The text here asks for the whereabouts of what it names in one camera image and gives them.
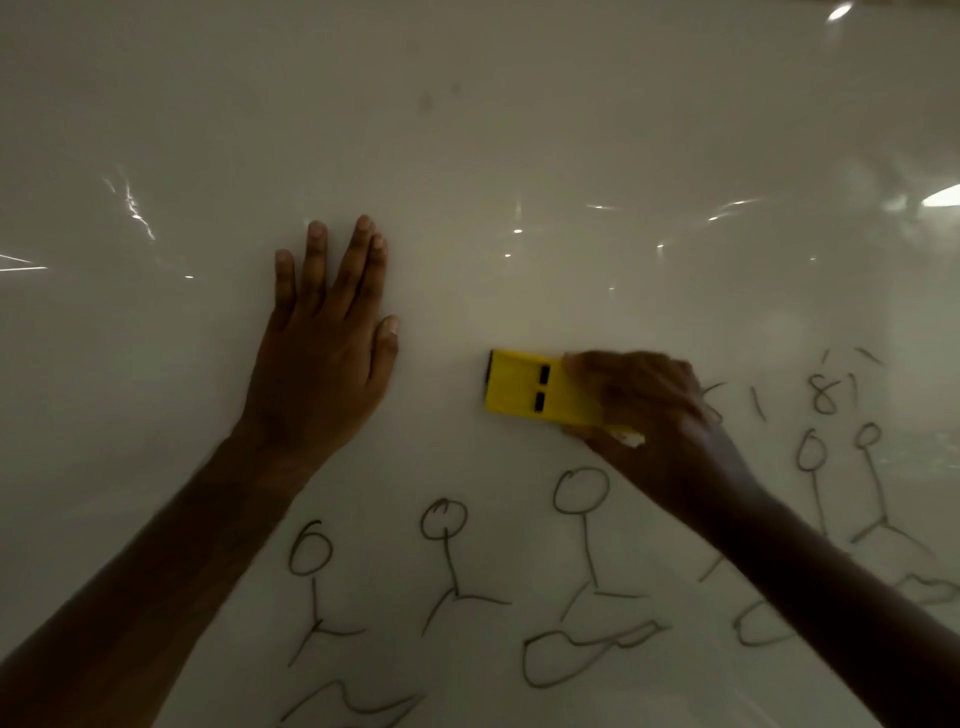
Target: whiteboard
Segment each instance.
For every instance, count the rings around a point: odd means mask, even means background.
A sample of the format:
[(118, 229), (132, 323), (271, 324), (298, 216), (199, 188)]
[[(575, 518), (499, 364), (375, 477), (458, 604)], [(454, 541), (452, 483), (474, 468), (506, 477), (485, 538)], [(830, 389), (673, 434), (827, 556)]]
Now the whiteboard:
[(873, 725), (704, 542), (482, 407), (494, 348), (687, 358), (771, 491), (960, 625), (960, 206), (923, 205), (960, 182), (960, 14), (832, 10), (5, 4), (0, 650), (228, 432), (273, 250), (367, 212), (390, 393), (158, 725), (315, 691), (283, 725)]

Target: left hand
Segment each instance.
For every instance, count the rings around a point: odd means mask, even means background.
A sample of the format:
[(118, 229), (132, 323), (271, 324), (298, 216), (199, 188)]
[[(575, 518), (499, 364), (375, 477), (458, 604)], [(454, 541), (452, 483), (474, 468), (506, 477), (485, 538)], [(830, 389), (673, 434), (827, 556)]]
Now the left hand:
[(235, 434), (252, 433), (307, 476), (356, 435), (396, 359), (399, 320), (378, 322), (386, 275), (387, 240), (367, 215), (329, 291), (323, 223), (307, 229), (299, 291), (293, 256), (276, 252), (276, 307)]

